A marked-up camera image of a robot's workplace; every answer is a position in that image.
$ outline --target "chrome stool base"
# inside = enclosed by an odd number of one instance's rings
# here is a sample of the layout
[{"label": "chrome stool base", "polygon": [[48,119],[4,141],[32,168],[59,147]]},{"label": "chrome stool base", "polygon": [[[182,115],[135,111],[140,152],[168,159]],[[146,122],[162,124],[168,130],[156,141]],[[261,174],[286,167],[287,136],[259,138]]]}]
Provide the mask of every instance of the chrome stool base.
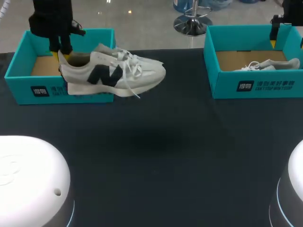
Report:
[{"label": "chrome stool base", "polygon": [[208,25],[213,25],[213,23],[207,17],[188,18],[182,15],[174,21],[176,31],[188,36],[205,35]]}]

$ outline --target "white shoelace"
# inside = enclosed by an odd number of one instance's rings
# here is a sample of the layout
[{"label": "white shoelace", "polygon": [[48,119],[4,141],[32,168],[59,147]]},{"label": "white shoelace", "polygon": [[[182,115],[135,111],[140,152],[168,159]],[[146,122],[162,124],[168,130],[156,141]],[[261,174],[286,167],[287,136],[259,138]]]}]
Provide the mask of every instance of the white shoelace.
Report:
[{"label": "white shoelace", "polygon": [[259,64],[259,62],[257,61],[252,61],[248,66],[245,66],[244,68],[242,68],[243,71],[258,71],[258,69],[256,69],[255,65],[252,65],[253,63],[255,63],[256,65]]},{"label": "white shoelace", "polygon": [[126,76],[126,69],[129,69],[129,71],[131,72],[133,78],[137,79],[140,76],[142,76],[142,68],[139,64],[139,61],[137,60],[136,55],[132,55],[129,56],[126,52],[118,52],[118,61],[121,62],[122,64],[122,78],[123,81],[126,85],[126,87],[128,88],[128,90],[130,90],[135,96],[137,96],[138,98],[140,98],[133,90],[132,88],[129,86],[128,82],[127,82],[127,76]]},{"label": "white shoelace", "polygon": [[119,52],[122,52],[124,54],[124,56],[129,56],[131,59],[133,59],[134,61],[138,60],[138,55],[135,54],[131,54],[129,51],[121,49],[121,48],[117,48],[117,50]]}]

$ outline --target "black n logo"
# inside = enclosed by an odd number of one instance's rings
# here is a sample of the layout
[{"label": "black n logo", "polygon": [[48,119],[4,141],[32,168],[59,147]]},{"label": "black n logo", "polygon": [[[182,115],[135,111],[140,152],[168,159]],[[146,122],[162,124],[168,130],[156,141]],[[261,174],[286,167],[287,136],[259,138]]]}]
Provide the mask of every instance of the black n logo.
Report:
[{"label": "black n logo", "polygon": [[121,79],[123,70],[120,66],[117,66],[112,76],[109,75],[109,66],[107,65],[96,65],[91,72],[88,82],[91,84],[97,84],[99,80],[102,84],[114,87],[116,86],[119,79]]}]

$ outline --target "tiled floor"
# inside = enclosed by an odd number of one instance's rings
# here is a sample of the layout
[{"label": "tiled floor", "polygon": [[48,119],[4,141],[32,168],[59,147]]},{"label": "tiled floor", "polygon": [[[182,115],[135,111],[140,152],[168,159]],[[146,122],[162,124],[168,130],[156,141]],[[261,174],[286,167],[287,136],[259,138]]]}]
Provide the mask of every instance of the tiled floor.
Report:
[{"label": "tiled floor", "polygon": [[[72,0],[74,19],[83,27],[112,27],[119,47],[128,50],[178,49],[204,46],[205,37],[187,37],[173,28],[180,13],[173,0]],[[28,18],[33,13],[31,0],[12,0],[0,22],[0,52],[15,51]],[[214,25],[269,24],[283,9],[273,0],[245,4],[235,0],[228,8],[211,13]]]}]

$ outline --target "white sneaker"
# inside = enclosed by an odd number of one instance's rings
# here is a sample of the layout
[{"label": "white sneaker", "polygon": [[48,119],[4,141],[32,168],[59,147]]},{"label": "white sneaker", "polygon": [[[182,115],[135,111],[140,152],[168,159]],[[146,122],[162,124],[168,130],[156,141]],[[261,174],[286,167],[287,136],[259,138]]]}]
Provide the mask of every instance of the white sneaker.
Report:
[{"label": "white sneaker", "polygon": [[290,61],[273,61],[268,59],[262,63],[253,61],[248,66],[242,68],[241,70],[235,70],[235,71],[298,70],[299,68],[300,68],[300,60],[297,58],[291,59]]},{"label": "white sneaker", "polygon": [[273,61],[266,60],[255,67],[266,68],[269,66],[274,66],[276,70],[298,70],[300,68],[300,60],[297,58],[293,58],[290,61]]},{"label": "white sneaker", "polygon": [[68,61],[61,52],[58,57],[69,95],[107,92],[120,97],[139,97],[138,94],[157,86],[166,74],[160,61],[104,45],[90,54],[73,53]]},{"label": "white sneaker", "polygon": [[257,61],[252,61],[248,66],[245,66],[244,68],[240,70],[235,70],[235,71],[260,71],[260,70],[276,70],[274,66],[269,65],[265,68],[259,66],[259,62]]}]

